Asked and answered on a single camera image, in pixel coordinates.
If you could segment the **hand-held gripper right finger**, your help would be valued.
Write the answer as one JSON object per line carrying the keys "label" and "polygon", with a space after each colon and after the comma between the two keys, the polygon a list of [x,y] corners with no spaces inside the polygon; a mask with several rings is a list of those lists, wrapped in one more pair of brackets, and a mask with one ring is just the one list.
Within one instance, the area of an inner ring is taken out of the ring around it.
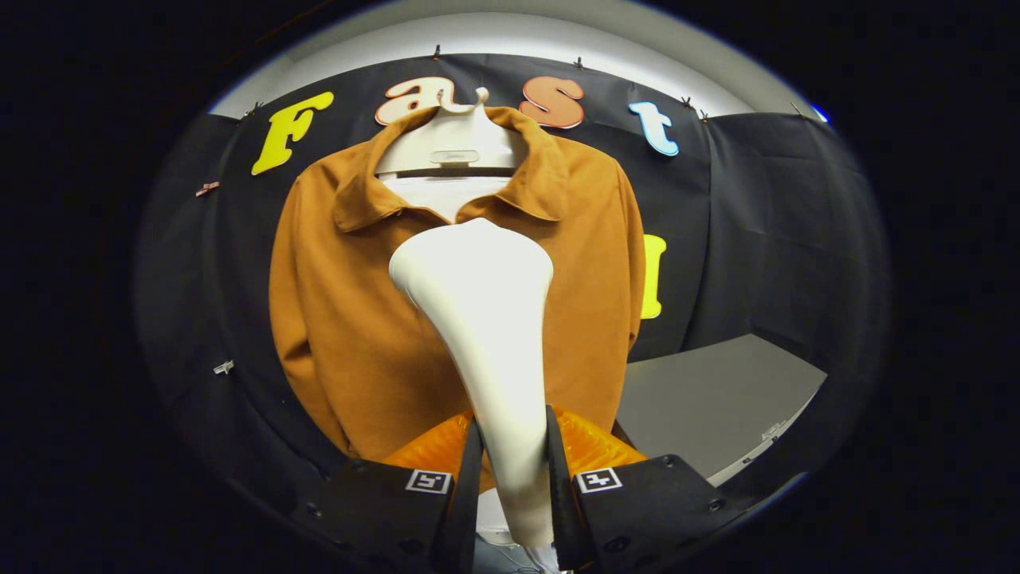
{"label": "hand-held gripper right finger", "polygon": [[638,458],[577,415],[547,407],[551,523],[562,570],[677,573],[725,538],[749,499],[721,493],[675,454]]}

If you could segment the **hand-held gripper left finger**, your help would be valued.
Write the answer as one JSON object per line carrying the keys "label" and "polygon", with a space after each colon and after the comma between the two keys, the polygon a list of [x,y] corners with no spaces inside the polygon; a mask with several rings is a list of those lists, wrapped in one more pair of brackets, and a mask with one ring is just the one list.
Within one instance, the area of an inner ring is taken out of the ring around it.
{"label": "hand-held gripper left finger", "polygon": [[469,573],[481,462],[473,414],[454,415],[385,462],[339,466],[296,498],[292,523],[345,573]]}

